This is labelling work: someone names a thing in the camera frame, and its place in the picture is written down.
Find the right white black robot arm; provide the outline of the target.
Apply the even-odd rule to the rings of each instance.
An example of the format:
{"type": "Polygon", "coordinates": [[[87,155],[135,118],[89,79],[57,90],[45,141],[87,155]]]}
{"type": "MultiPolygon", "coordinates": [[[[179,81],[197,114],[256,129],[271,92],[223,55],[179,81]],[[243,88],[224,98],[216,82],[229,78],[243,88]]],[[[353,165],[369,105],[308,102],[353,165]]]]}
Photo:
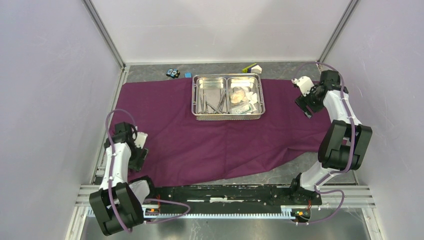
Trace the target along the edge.
{"type": "Polygon", "coordinates": [[[301,92],[295,103],[308,118],[326,109],[331,121],[318,148],[317,162],[290,184],[289,199],[302,204],[316,199],[320,187],[331,178],[359,169],[373,130],[354,114],[349,92],[338,71],[323,71],[317,83],[308,76],[293,78],[292,83],[301,92]]]}

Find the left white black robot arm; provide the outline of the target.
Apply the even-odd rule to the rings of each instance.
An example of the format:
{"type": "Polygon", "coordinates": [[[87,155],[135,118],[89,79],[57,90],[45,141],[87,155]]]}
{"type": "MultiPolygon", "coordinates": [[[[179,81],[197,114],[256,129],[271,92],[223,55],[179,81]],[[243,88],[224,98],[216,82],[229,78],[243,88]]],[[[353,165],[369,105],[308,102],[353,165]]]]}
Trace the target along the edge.
{"type": "Polygon", "coordinates": [[[103,145],[107,172],[99,189],[89,195],[89,204],[105,236],[142,224],[142,202],[151,204],[157,198],[148,176],[128,180],[128,172],[139,172],[145,162],[149,152],[144,148],[147,136],[134,125],[120,122],[103,145]]]}

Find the purple cloth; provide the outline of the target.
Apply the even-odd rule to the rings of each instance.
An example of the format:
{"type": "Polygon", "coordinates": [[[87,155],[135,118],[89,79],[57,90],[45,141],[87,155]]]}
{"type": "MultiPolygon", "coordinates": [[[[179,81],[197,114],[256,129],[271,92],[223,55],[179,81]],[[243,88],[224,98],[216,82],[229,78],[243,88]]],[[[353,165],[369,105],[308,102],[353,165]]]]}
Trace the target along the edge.
{"type": "Polygon", "coordinates": [[[326,110],[308,118],[288,80],[264,79],[265,113],[256,120],[199,121],[192,114],[189,78],[122,86],[112,124],[135,123],[147,134],[140,171],[157,187],[192,185],[270,171],[317,152],[330,127],[326,110]]]}

